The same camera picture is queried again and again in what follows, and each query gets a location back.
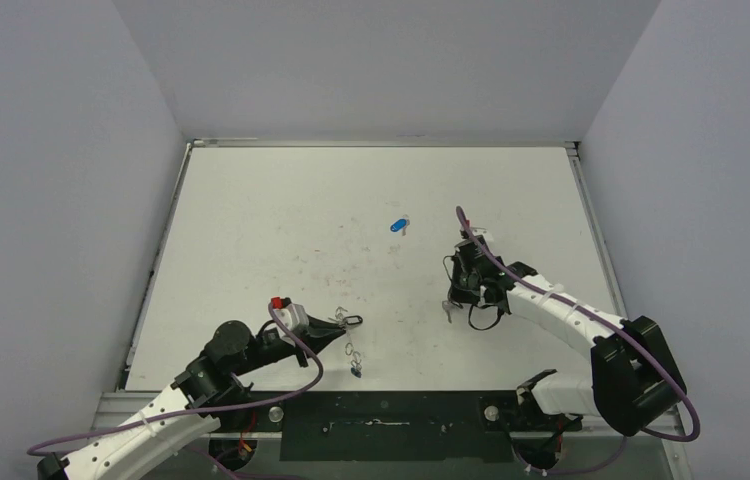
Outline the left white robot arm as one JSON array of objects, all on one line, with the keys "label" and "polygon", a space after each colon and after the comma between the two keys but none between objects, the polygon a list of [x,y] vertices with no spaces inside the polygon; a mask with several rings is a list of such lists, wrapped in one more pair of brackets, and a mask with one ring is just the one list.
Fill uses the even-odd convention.
[{"label": "left white robot arm", "polygon": [[258,333],[239,320],[222,323],[198,357],[153,400],[125,422],[90,434],[90,444],[66,454],[48,453],[37,464],[40,479],[140,479],[205,433],[233,431],[249,412],[293,398],[255,400],[241,377],[288,357],[300,366],[361,324],[310,316],[293,328],[267,322]]}]

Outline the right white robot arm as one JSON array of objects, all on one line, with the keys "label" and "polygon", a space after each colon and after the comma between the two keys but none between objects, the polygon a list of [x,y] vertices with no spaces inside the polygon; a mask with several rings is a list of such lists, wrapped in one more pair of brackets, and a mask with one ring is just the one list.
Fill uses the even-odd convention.
[{"label": "right white robot arm", "polygon": [[657,323],[604,312],[566,293],[536,269],[505,264],[483,236],[465,237],[449,255],[448,303],[471,311],[492,308],[516,315],[555,336],[585,358],[586,375],[545,370],[516,391],[516,414],[528,428],[556,415],[601,418],[633,436],[688,400],[687,388]]}]

